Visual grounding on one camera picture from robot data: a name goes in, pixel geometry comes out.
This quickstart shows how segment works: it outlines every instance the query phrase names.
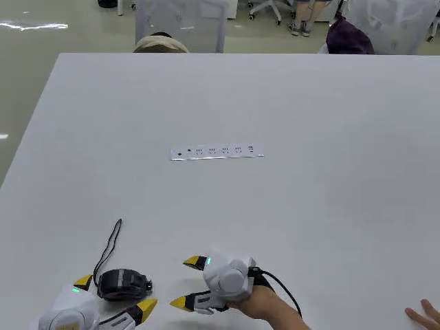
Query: chair leg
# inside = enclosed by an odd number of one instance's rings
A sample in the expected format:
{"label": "chair leg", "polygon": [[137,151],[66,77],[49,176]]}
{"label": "chair leg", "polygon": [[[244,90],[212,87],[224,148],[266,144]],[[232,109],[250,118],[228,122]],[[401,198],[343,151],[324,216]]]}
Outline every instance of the chair leg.
{"label": "chair leg", "polygon": [[281,1],[274,1],[274,3],[276,7],[278,7],[278,9],[286,9],[286,10],[290,10],[290,12],[294,11],[291,5],[287,5],[286,3],[283,3]]}
{"label": "chair leg", "polygon": [[437,29],[439,28],[440,19],[436,19],[434,23],[432,24],[432,37],[435,37],[437,34]]}
{"label": "chair leg", "polygon": [[256,6],[255,8],[252,8],[250,11],[250,14],[254,14],[256,12],[258,12],[259,10],[262,10],[263,8],[269,7],[272,4],[272,2],[269,1],[264,1],[263,3],[260,3],[258,6]]}
{"label": "chair leg", "polygon": [[118,0],[118,16],[124,14],[124,0]]}
{"label": "chair leg", "polygon": [[274,10],[275,15],[276,15],[276,22],[281,23],[281,14],[280,14],[280,11],[278,10],[278,8],[276,7],[275,3],[272,3],[272,9]]}

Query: power strip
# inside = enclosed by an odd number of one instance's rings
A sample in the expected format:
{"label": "power strip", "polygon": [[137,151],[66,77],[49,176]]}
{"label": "power strip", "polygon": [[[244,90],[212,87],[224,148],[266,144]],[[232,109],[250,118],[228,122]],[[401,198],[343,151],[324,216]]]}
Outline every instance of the power strip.
{"label": "power strip", "polygon": [[264,157],[263,146],[256,143],[200,144],[173,148],[171,160],[218,160],[224,158]]}

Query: cable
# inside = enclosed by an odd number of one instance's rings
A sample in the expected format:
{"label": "cable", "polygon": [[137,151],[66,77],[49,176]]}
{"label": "cable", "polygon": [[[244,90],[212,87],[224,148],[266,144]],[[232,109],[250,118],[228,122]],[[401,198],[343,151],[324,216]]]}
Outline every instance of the cable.
{"label": "cable", "polygon": [[290,291],[286,288],[286,286],[277,279],[277,277],[269,272],[266,272],[265,270],[262,270],[260,267],[249,267],[249,273],[248,276],[254,277],[256,274],[264,274],[268,275],[269,277],[273,278],[283,289],[286,291],[286,294],[290,297],[291,301],[294,302],[296,311],[298,311],[298,314],[300,314],[300,317],[303,318],[303,314],[301,313],[300,305],[296,302],[296,299],[292,296]]}
{"label": "cable", "polygon": [[[104,251],[102,252],[101,257],[100,257],[98,263],[96,264],[95,269],[93,270],[93,282],[95,283],[96,287],[98,287],[98,282],[96,281],[96,276],[98,275],[98,271],[101,268],[101,266],[107,261],[107,259],[111,256],[113,251],[115,250],[116,240],[118,239],[119,231],[121,230],[121,225],[122,225],[122,219],[119,219],[118,221],[116,221],[115,226],[113,227],[113,231],[110,234],[109,240],[107,241],[107,246],[105,247]],[[104,258],[105,252],[110,247],[111,238],[113,236],[114,236],[113,247],[111,248],[108,255]]]}

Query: sneaker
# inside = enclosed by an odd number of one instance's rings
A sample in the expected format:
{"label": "sneaker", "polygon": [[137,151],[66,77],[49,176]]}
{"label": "sneaker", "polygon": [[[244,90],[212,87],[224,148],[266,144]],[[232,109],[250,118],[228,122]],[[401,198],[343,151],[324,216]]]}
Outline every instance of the sneaker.
{"label": "sneaker", "polygon": [[311,31],[311,28],[307,26],[307,22],[302,22],[302,24],[301,24],[302,36],[305,36],[308,38],[310,36],[310,31]]}
{"label": "sneaker", "polygon": [[295,24],[295,21],[292,21],[291,23],[287,24],[287,28],[289,29],[290,34],[292,36],[299,36],[300,35],[301,28],[300,28],[300,26],[297,26]]}

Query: person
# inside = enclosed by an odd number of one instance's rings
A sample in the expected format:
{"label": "person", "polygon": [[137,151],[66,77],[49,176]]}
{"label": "person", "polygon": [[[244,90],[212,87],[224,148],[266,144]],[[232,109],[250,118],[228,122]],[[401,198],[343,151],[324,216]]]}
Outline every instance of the person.
{"label": "person", "polygon": [[133,53],[189,53],[189,50],[168,33],[156,32],[139,40]]}
{"label": "person", "polygon": [[[427,299],[421,301],[421,306],[431,319],[411,308],[405,309],[406,315],[427,330],[440,330],[440,312]],[[250,318],[264,320],[274,330],[309,330],[298,312],[269,287],[256,285],[247,300],[229,302],[228,307],[238,309]]]}
{"label": "person", "polygon": [[411,320],[425,327],[427,330],[440,330],[440,312],[431,305],[428,299],[422,299],[421,306],[429,318],[420,315],[411,308],[405,309],[406,315],[408,315]]}
{"label": "person", "polygon": [[300,33],[303,36],[310,36],[311,29],[314,26],[316,19],[321,14],[324,7],[331,0],[319,0],[315,1],[313,8],[311,9],[310,18],[307,21],[303,21],[305,11],[309,7],[310,0],[296,0],[296,16],[295,19],[287,26],[292,36],[299,36]]}
{"label": "person", "polygon": [[298,312],[278,297],[269,287],[255,285],[247,300],[229,302],[250,318],[264,320],[274,330],[309,330]]}

